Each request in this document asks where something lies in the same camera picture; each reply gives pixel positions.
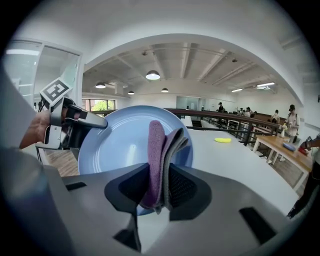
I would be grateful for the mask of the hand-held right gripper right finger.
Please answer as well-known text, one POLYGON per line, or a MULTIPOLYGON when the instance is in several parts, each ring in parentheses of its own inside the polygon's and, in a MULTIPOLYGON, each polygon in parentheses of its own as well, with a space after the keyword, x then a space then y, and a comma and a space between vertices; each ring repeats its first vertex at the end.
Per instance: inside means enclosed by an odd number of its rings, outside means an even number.
POLYGON ((288 221, 275 206, 230 178, 170 164, 166 248, 257 248, 288 221))

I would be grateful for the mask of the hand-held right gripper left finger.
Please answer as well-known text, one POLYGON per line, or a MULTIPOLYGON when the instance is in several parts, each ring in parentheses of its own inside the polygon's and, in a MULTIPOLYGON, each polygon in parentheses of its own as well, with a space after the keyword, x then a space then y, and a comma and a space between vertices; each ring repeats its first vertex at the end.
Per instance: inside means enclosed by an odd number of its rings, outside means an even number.
POLYGON ((149 186, 149 164, 63 177, 73 198, 111 238, 141 252, 138 207, 149 186))

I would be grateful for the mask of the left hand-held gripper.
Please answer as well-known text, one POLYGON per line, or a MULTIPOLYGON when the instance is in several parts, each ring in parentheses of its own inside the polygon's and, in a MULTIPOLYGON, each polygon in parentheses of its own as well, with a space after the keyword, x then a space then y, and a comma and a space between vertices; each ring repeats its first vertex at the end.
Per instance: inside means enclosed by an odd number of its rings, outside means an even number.
POLYGON ((62 128, 63 108, 67 109, 75 104, 69 98, 71 90, 72 88, 58 77, 39 92, 43 105, 49 110, 49 126, 45 129, 44 142, 35 144, 37 149, 79 149, 90 131, 89 127, 104 129, 108 126, 103 117, 75 105, 81 110, 79 119, 72 122, 73 125, 62 128))

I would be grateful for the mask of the person's left hand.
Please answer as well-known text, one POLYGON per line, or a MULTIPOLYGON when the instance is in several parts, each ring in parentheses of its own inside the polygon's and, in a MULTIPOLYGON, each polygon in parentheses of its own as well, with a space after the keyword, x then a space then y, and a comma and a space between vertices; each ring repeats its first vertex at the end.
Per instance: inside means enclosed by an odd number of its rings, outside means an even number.
POLYGON ((61 112, 61 123, 71 124, 77 121, 81 115, 81 110, 75 105, 64 106, 61 112))

